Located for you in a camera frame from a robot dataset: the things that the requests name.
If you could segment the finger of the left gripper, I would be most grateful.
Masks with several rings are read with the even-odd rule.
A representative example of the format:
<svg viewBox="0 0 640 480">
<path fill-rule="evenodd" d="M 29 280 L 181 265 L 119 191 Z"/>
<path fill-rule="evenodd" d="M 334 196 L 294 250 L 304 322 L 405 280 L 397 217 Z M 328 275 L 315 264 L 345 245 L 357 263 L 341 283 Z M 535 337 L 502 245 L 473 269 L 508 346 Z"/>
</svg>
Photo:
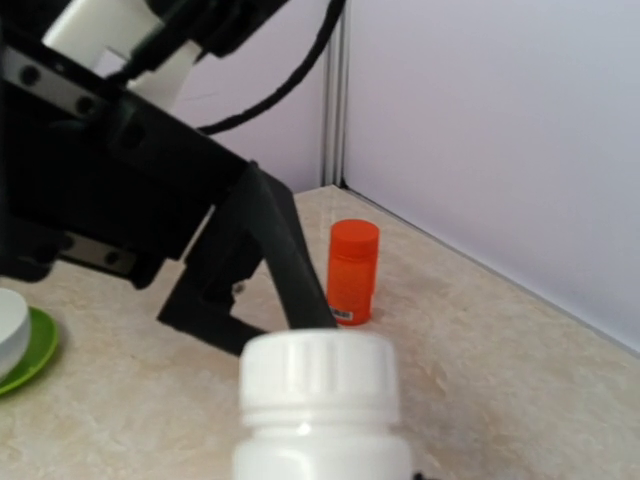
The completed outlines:
<svg viewBox="0 0 640 480">
<path fill-rule="evenodd" d="M 250 279 L 263 259 L 239 209 L 225 204 L 207 221 L 184 260 L 184 270 L 158 320 L 210 346 L 238 356 L 265 330 L 232 315 L 235 287 Z"/>
<path fill-rule="evenodd" d="M 226 206 L 257 243 L 292 329 L 335 329 L 312 264 L 292 191 L 251 162 Z"/>
</svg>

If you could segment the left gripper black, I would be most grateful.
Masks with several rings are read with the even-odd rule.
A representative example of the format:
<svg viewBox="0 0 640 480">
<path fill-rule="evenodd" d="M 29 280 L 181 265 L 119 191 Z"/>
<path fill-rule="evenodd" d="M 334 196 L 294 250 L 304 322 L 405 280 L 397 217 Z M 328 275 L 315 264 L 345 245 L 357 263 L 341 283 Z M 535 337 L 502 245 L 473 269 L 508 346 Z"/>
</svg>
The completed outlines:
<svg viewBox="0 0 640 480">
<path fill-rule="evenodd" d="M 58 261 L 148 287 L 247 163 L 39 40 L 1 31 L 1 273 Z"/>
</svg>

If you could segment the orange pill bottle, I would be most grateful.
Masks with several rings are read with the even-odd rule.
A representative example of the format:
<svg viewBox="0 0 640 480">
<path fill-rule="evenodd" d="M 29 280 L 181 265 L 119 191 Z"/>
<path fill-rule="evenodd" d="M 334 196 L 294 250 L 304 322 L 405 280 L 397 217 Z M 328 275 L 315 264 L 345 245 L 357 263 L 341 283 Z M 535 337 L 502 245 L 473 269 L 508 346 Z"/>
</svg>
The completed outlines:
<svg viewBox="0 0 640 480">
<path fill-rule="evenodd" d="M 331 228 L 327 301 L 339 324 L 358 326 L 372 317 L 380 230 L 366 220 L 345 219 Z"/>
</svg>

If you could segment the small white clear bottle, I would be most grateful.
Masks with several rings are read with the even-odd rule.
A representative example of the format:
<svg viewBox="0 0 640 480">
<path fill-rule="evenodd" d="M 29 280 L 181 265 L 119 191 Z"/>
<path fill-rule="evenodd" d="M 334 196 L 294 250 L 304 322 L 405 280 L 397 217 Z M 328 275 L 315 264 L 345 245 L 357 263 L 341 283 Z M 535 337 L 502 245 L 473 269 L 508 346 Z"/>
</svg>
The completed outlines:
<svg viewBox="0 0 640 480">
<path fill-rule="evenodd" d="M 291 330 L 250 341 L 240 357 L 247 437 L 235 479 L 410 479 L 392 342 L 355 330 Z"/>
</svg>

